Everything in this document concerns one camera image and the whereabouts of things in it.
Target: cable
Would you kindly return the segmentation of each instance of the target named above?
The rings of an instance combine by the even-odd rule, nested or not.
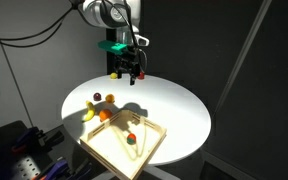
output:
[[[56,32],[57,30],[61,27],[62,23],[60,23],[56,29],[52,32],[52,34],[50,34],[47,38],[45,38],[44,40],[38,42],[38,43],[34,43],[34,44],[30,44],[30,45],[14,45],[14,44],[8,44],[8,43],[4,43],[0,41],[0,44],[5,45],[5,46],[9,46],[9,47],[15,47],[15,48],[28,48],[28,47],[33,47],[33,46],[37,46],[40,45],[44,42],[46,42],[47,40],[49,40]]]
[[[122,12],[109,0],[101,0],[102,2],[105,1],[107,3],[109,3],[113,8],[115,8],[117,10],[118,13],[120,13],[120,15],[122,16],[123,20],[126,22],[127,26],[131,27],[129,21],[125,18],[125,16],[123,16]]]
[[[20,41],[20,40],[25,40],[25,39],[30,39],[33,37],[37,37],[39,35],[44,34],[45,32],[49,31],[51,28],[53,28],[56,24],[58,24],[60,21],[63,21],[64,18],[73,10],[73,7],[71,7],[68,11],[66,11],[58,20],[56,20],[50,27],[44,29],[43,31],[30,35],[30,36],[25,36],[25,37],[20,37],[20,38],[0,38],[2,41]]]
[[[132,39],[133,39],[133,44],[134,44],[135,48],[138,48],[138,44],[136,42],[135,34],[134,34],[134,31],[133,31],[132,20],[131,20],[131,9],[128,7],[126,0],[124,0],[124,6],[125,6],[125,9],[126,9],[127,18],[130,20],[129,21],[129,24],[130,24],[129,27],[130,27],[130,31],[131,31],[131,35],[132,35]]]
[[[10,61],[9,61],[9,59],[8,59],[8,56],[7,56],[7,54],[6,54],[5,48],[4,48],[4,46],[2,46],[2,45],[1,45],[1,48],[2,48],[2,51],[3,51],[4,57],[5,57],[5,59],[6,59],[8,68],[10,69],[10,72],[11,72],[12,78],[13,78],[13,80],[14,80],[14,83],[15,83],[15,86],[16,86],[16,89],[17,89],[17,92],[18,92],[18,94],[19,94],[19,96],[20,96],[20,99],[21,99],[21,101],[22,101],[22,103],[23,103],[23,106],[24,106],[24,109],[25,109],[27,118],[28,118],[31,126],[33,127],[34,124],[33,124],[33,122],[32,122],[30,113],[28,112],[28,109],[27,109],[27,106],[26,106],[26,103],[25,103],[23,94],[22,94],[21,89],[20,89],[20,87],[19,87],[19,85],[18,85],[17,79],[16,79],[16,77],[15,77],[13,68],[12,68],[11,63],[10,63]]]
[[[145,58],[145,66],[144,66],[144,68],[143,68],[143,67],[142,67],[142,60],[141,60],[140,54],[139,54],[140,67],[141,67],[142,72],[145,73],[146,68],[147,68],[147,56],[146,56],[145,51],[143,51],[142,49],[138,49],[138,50],[139,50],[141,53],[143,53],[144,58]]]

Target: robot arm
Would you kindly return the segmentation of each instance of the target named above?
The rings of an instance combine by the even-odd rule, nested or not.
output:
[[[135,34],[136,43],[139,46],[148,46],[149,40],[139,35],[140,23],[140,0],[128,0],[125,6],[124,0],[85,0],[78,7],[83,19],[91,26],[116,29],[118,43],[127,45],[134,44],[127,8],[130,10],[130,23]]]

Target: orange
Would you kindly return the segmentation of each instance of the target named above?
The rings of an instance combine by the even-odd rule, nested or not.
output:
[[[114,95],[113,94],[109,94],[105,97],[106,102],[108,103],[114,103],[115,99],[114,99]]]
[[[109,109],[103,109],[100,111],[100,121],[103,122],[105,121],[107,118],[110,118],[112,116],[112,111],[110,111]]]

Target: gray wall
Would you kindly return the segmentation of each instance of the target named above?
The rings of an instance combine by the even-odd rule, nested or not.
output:
[[[0,0],[0,36],[37,33],[55,22],[70,6],[68,0]],[[48,131],[62,124],[61,106],[72,89],[106,74],[106,53],[97,48],[97,43],[105,38],[105,29],[88,26],[78,12],[73,11],[44,44],[24,49],[4,47],[5,54],[0,46],[0,126],[15,120],[23,120],[30,126],[6,58],[33,125]]]
[[[146,0],[148,73],[190,89],[213,115],[261,3]],[[204,150],[256,179],[288,179],[287,0],[272,2],[212,125]]]

